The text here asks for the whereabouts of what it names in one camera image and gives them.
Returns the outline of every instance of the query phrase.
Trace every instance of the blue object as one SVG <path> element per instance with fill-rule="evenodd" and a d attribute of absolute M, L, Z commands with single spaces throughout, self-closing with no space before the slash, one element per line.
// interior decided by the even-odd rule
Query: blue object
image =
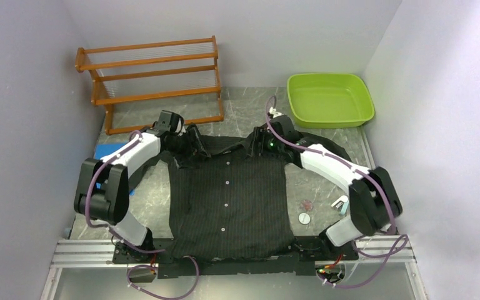
<path fill-rule="evenodd" d="M 94 151 L 94 158 L 96 159 L 101 159 L 106 155 L 110 155 L 111 153 L 114 153 L 118 149 L 121 149 L 126 143 L 125 142 L 113 142 L 110 144 L 98 144 L 96 146 L 96 149 Z M 131 190 L 129 192 L 130 196 L 133 196 L 135 194 L 134 190 Z"/>

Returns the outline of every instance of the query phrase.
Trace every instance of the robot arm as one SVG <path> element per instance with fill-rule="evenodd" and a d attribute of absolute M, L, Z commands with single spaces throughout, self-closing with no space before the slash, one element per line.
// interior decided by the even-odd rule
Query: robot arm
<path fill-rule="evenodd" d="M 183 127 L 183 118 L 173 112 L 161 112 L 152 129 L 143 128 L 141 136 L 135 135 L 115 153 L 101 159 L 89 158 L 83 162 L 74 210 L 85 214 L 86 195 L 94 174 L 100 166 L 114 159 L 97 177 L 91 193 L 90 217 L 95 220 L 94 224 L 104 224 L 110 231 L 139 249 L 153 250 L 151 230 L 142 225 L 128 209 L 129 192 L 134 188 L 130 186 L 130 182 L 133 182 L 133 185 L 140 182 L 141 169 L 159 153 L 185 153 L 190 149 L 190 139 Z"/>
<path fill-rule="evenodd" d="M 266 126 L 259 127 L 252 143 L 258 154 L 264 155 L 269 152 L 274 155 L 277 153 L 289 163 L 294 163 L 300 168 L 310 170 L 328 179 L 349 197 L 349 214 L 320 234 L 320 237 L 329 241 L 329 248 L 341 247 L 361 236 L 372 236 L 389 224 L 388 207 L 382 200 L 380 192 L 376 190 L 369 179 L 378 183 L 386 195 L 394 218 L 402 213 L 402 205 L 389 173 L 385 169 L 377 167 L 370 170 L 342 157 L 334 159 L 323 155 L 337 156 L 324 148 L 318 141 L 302 137 L 302 134 L 294 129 L 287 116 L 274 109 L 270 109 L 269 115 L 273 117 L 269 124 L 275 134 L 291 144 L 285 144 L 276 138 Z"/>

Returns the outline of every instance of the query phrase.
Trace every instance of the wooden shoe rack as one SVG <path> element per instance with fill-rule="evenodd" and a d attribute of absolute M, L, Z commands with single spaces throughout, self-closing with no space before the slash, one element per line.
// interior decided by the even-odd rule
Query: wooden shoe rack
<path fill-rule="evenodd" d="M 78 48 L 75 67 L 80 73 L 89 71 L 91 74 L 91 102 L 95 106 L 104 106 L 106 110 L 106 134 L 129 133 L 150 125 L 113 128 L 115 104 L 133 101 L 216 93 L 217 116 L 186 120 L 185 123 L 210 123 L 224 119 L 218 47 L 214 36 L 119 47 Z M 137 89 L 127 88 L 128 81 L 146 78 L 146 84 L 134 85 Z M 120 88 L 122 84 L 118 83 L 121 81 L 126 83 L 125 89 Z"/>

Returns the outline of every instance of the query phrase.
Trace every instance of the red object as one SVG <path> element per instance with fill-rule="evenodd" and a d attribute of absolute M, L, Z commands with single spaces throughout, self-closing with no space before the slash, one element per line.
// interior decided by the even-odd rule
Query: red object
<path fill-rule="evenodd" d="M 305 211 L 311 211 L 314 208 L 314 204 L 310 200 L 304 200 L 301 202 L 301 208 Z"/>

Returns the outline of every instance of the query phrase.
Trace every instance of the cable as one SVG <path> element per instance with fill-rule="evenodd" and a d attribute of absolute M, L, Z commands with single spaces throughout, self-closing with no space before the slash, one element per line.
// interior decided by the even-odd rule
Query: cable
<path fill-rule="evenodd" d="M 339 264 L 339 262 L 341 261 L 341 259 L 343 258 L 343 253 L 341 253 L 336 261 L 333 263 L 333 264 L 328 264 L 327 266 L 325 266 L 325 269 L 332 269 L 333 267 L 335 267 L 337 264 Z"/>
<path fill-rule="evenodd" d="M 131 133 L 131 136 L 134 134 L 138 135 L 138 138 L 134 140 L 131 144 L 126 144 L 124 147 L 122 147 L 122 150 L 119 154 L 111 156 L 107 161 L 104 161 L 104 163 L 96 170 L 94 175 L 92 176 L 91 183 L 89 184 L 89 189 L 87 189 L 87 194 L 86 194 L 86 211 L 84 215 L 86 216 L 86 223 L 89 227 L 91 228 L 100 228 L 100 227 L 107 227 L 107 224 L 93 224 L 91 223 L 91 196 L 93 195 L 93 190 L 96 185 L 96 181 L 98 179 L 98 176 L 100 176 L 100 173 L 102 173 L 102 170 L 108 166 L 108 164 L 111 164 L 113 161 L 115 161 L 117 158 L 120 158 L 122 155 L 126 154 L 128 151 L 130 151 L 133 147 L 137 146 L 142 140 L 143 140 L 143 134 L 138 131 L 134 130 Z"/>
<path fill-rule="evenodd" d="M 153 292 L 150 292 L 150 291 L 147 291 L 143 288 L 141 288 L 140 286 L 137 286 L 136 284 L 134 284 L 133 282 L 131 282 L 131 279 L 130 279 L 130 274 L 131 272 L 133 272 L 134 270 L 137 270 L 137 269 L 148 269 L 148 270 L 155 270 L 157 272 L 157 268 L 156 267 L 152 267 L 152 266 L 148 266 L 147 264 L 139 264 L 137 266 L 134 266 L 132 267 L 126 274 L 126 280 L 127 280 L 127 286 L 128 287 L 132 287 L 138 291 L 141 291 L 143 292 L 144 294 L 147 294 L 147 295 L 150 295 L 152 297 L 155 297 L 155 298 L 158 298 L 158 299 L 161 299 L 161 300 L 180 300 L 180 299 L 183 299 L 185 298 L 186 296 L 190 295 L 194 289 L 196 288 L 196 285 L 198 284 L 198 280 L 199 280 L 199 267 L 198 267 L 198 264 L 196 263 L 196 260 L 192 257 L 192 256 L 183 256 L 184 258 L 189 258 L 192 263 L 194 263 L 194 267 L 196 268 L 196 280 L 194 281 L 194 284 L 192 285 L 192 287 L 190 288 L 190 290 L 188 292 L 186 292 L 184 295 L 182 296 L 179 296 L 179 297 L 163 297 L 163 296 L 159 296 L 157 294 L 154 294 Z"/>
<path fill-rule="evenodd" d="M 315 250 L 319 250 L 321 249 L 321 247 L 317 247 L 317 248 L 303 248 L 297 244 L 293 244 L 293 246 L 295 246 L 297 249 L 299 250 L 306 250 L 306 251 L 315 251 Z"/>
<path fill-rule="evenodd" d="M 407 234 L 402 234 L 400 235 L 396 241 L 394 242 L 394 244 L 391 246 L 391 249 L 388 253 L 393 253 L 394 252 L 394 248 L 396 247 L 396 245 L 398 244 L 398 242 L 401 240 L 401 239 L 405 239 L 406 242 L 408 240 L 408 235 Z M 378 274 L 380 274 L 380 272 L 385 268 L 388 260 L 389 260 L 389 257 L 391 257 L 391 255 L 387 255 L 385 258 L 384 258 L 384 261 L 382 262 L 382 264 L 378 267 L 378 269 L 376 270 L 376 272 L 374 272 L 374 274 L 371 275 L 371 277 L 367 278 L 365 281 L 359 283 L 359 284 L 353 284 L 353 285 L 350 285 L 350 286 L 342 286 L 340 284 L 332 284 L 332 286 L 334 288 L 339 288 L 339 289 L 355 289 L 355 288 L 361 288 L 362 286 L 370 283 L 371 281 L 373 281 L 374 278 L 376 278 L 376 276 L 378 276 Z"/>

